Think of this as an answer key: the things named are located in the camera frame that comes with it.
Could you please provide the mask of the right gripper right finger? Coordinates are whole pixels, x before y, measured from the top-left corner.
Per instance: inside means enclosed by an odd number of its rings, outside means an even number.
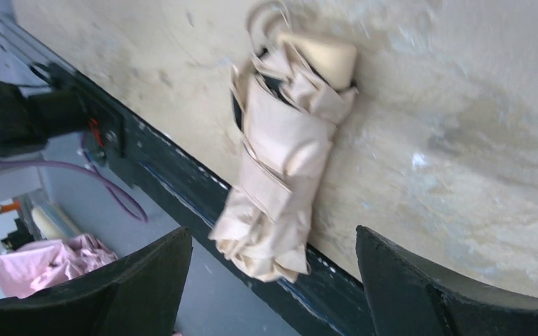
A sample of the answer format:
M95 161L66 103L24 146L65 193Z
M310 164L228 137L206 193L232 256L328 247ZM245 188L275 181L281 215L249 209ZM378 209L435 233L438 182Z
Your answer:
M490 286L356 229L377 335L538 335L538 298Z

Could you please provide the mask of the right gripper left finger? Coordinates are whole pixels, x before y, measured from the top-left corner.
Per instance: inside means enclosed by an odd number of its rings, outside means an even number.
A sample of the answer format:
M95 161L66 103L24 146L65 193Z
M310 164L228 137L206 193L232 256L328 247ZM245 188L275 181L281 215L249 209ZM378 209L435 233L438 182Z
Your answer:
M186 228L79 278L0 299L0 335L173 335L191 256Z

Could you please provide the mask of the beige umbrella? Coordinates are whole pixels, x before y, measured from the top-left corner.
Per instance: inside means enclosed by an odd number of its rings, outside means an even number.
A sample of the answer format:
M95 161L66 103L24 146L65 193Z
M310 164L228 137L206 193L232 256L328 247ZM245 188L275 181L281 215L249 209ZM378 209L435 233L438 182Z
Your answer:
M236 182L209 238L248 277L295 282L310 271L312 205L338 126L358 90L358 52L347 41L291 27L281 1L247 16L250 58L231 71L242 149Z

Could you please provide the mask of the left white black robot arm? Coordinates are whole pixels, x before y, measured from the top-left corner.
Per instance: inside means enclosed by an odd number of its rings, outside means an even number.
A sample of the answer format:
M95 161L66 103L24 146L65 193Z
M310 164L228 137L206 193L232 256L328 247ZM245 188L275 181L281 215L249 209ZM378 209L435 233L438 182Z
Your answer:
M48 140L88 128L88 107L68 90L24 95L0 81L0 158L41 151Z

